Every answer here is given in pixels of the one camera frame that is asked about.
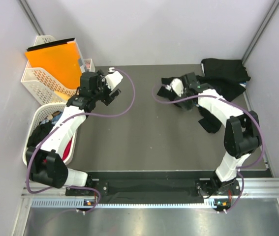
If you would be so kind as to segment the black t shirt flower print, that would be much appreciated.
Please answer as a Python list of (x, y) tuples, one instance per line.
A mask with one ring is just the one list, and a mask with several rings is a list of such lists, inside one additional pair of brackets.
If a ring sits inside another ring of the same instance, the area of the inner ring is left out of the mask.
[(222, 96), (219, 90), (216, 90), (215, 87), (208, 83), (201, 84), (199, 82), (200, 85), (195, 88), (196, 95), (175, 101), (177, 95), (165, 88), (165, 85), (169, 85), (174, 78), (176, 77), (161, 79), (161, 87), (157, 92), (157, 96), (167, 99), (163, 103), (174, 105), (178, 102), (192, 99), (194, 102), (193, 107), (198, 107), (199, 113), (203, 117), (199, 120), (199, 123), (208, 133), (217, 133), (222, 126), (226, 126), (228, 119), (244, 115), (242, 109), (231, 104), (228, 99)]

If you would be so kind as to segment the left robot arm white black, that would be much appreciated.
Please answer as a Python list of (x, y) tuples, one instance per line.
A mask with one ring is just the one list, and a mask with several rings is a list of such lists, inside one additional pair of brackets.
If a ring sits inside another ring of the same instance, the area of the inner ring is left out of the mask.
[(38, 145), (26, 151), (26, 185), (33, 181), (54, 188), (76, 186), (83, 195), (93, 191), (93, 182), (88, 180), (88, 174), (69, 169), (62, 159), (63, 153), (97, 101), (109, 105), (120, 94), (117, 85), (122, 79), (121, 73), (114, 68), (110, 68), (107, 75), (102, 71), (87, 71), (81, 75), (79, 87), (67, 101), (52, 130)]

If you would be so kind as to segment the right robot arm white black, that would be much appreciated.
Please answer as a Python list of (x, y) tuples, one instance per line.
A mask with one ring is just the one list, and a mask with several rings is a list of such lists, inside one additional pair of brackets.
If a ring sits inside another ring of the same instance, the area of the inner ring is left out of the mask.
[(224, 194), (243, 163), (262, 144), (257, 113), (230, 105), (211, 85), (200, 84), (194, 73), (173, 79), (169, 87), (180, 107), (189, 109), (195, 103), (224, 126), (225, 155), (210, 178), (210, 185), (199, 188), (199, 193), (207, 198)]

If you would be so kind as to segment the folded black t shirt stack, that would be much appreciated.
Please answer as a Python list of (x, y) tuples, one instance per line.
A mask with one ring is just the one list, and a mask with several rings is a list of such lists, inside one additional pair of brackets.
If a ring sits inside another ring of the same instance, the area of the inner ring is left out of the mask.
[(202, 59), (203, 73), (206, 79), (222, 80), (232, 83), (246, 83), (251, 80), (241, 59)]

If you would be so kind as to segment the orange folder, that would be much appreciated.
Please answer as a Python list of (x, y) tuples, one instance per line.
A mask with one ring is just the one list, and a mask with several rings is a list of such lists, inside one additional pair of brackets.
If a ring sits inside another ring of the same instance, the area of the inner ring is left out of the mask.
[(45, 69), (68, 89), (79, 87), (82, 73), (88, 70), (76, 39), (59, 46), (26, 51), (25, 55), (31, 67)]

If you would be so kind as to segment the white perforated file organizer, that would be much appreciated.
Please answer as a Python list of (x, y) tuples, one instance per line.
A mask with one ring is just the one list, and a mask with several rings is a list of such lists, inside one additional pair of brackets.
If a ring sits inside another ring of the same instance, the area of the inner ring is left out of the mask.
[[(42, 35), (36, 38), (33, 46), (53, 41), (57, 40), (50, 35)], [(92, 59), (84, 59), (84, 63), (87, 66), (87, 71), (95, 71)], [(45, 69), (40, 67), (31, 67), (29, 61), (27, 62), (24, 73), (22, 75), (21, 84), (41, 105), (53, 102), (65, 102), (57, 95), (55, 95), (55, 90), (65, 93), (70, 97), (74, 95), (74, 93), (76, 92), (76, 89), (68, 89), (65, 86), (63, 86), (55, 77), (53, 77)]]

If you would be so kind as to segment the blue garment in basket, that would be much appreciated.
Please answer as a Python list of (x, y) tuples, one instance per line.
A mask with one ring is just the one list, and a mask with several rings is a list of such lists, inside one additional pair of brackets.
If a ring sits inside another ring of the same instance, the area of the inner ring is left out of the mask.
[(60, 119), (61, 116), (62, 116), (62, 112), (61, 111), (56, 111), (56, 112), (46, 116), (40, 122), (40, 124), (46, 124), (46, 123), (50, 122), (52, 125), (55, 125), (58, 122), (58, 120)]

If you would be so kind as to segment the black folder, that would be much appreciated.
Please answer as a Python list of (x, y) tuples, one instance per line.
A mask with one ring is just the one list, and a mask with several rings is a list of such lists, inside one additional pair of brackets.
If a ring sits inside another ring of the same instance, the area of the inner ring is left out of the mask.
[(48, 42), (48, 43), (32, 46), (32, 47), (27, 48), (27, 52), (67, 44), (67, 43), (73, 42), (74, 40), (75, 40), (75, 38), (68, 38), (68, 39), (62, 39), (62, 40), (57, 40), (57, 41), (53, 41), (53, 42)]

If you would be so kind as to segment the white oval laundry basket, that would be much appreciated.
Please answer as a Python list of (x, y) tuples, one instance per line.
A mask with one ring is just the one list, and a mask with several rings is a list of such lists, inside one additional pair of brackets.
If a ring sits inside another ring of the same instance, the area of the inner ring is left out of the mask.
[[(30, 135), (32, 134), (34, 129), (40, 124), (40, 122), (46, 116), (48, 116), (49, 114), (52, 114), (56, 111), (63, 111), (65, 108), (65, 105), (66, 105), (65, 103), (49, 103), (49, 104), (40, 106), (36, 110), (36, 112), (33, 115), (29, 130), (28, 130), (27, 139), (26, 139), (26, 143), (24, 146), (23, 154), (22, 154), (22, 160), (25, 165), (27, 165), (26, 151), (28, 150), (28, 148), (27, 148), (28, 138), (30, 137)], [(73, 141), (76, 143), (77, 131), (73, 134), (72, 138), (73, 138)]]

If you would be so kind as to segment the red garment in basket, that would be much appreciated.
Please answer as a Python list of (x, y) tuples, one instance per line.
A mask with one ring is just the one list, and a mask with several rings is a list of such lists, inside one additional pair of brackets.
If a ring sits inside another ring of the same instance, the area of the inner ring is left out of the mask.
[(72, 160), (74, 148), (75, 142), (73, 141), (73, 138), (71, 138), (62, 155), (62, 160), (66, 165), (69, 164)]

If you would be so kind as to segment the black garment in basket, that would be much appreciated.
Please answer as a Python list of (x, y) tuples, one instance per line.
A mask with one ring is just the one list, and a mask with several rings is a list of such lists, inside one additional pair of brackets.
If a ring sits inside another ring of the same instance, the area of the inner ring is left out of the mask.
[(32, 132), (28, 138), (27, 147), (37, 146), (52, 130), (56, 121), (45, 119)]

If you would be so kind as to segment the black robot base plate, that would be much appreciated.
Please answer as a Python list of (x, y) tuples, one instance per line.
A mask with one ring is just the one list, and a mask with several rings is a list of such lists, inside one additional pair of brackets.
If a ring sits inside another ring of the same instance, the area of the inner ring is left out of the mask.
[[(86, 186), (98, 190), (102, 204), (192, 204), (201, 203), (214, 171), (120, 171), (91, 172)], [(210, 197), (236, 197), (237, 180)]]

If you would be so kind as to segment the aluminium frame rail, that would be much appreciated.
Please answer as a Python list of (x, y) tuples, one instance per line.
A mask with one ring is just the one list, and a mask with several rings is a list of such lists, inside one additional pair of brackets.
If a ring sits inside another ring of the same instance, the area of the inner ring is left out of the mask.
[(33, 193), (21, 196), (33, 207), (91, 208), (216, 208), (237, 199), (279, 199), (279, 178), (238, 178), (217, 193), (205, 194), (209, 179), (102, 179), (95, 191), (62, 187), (40, 192), (44, 185), (31, 183)]

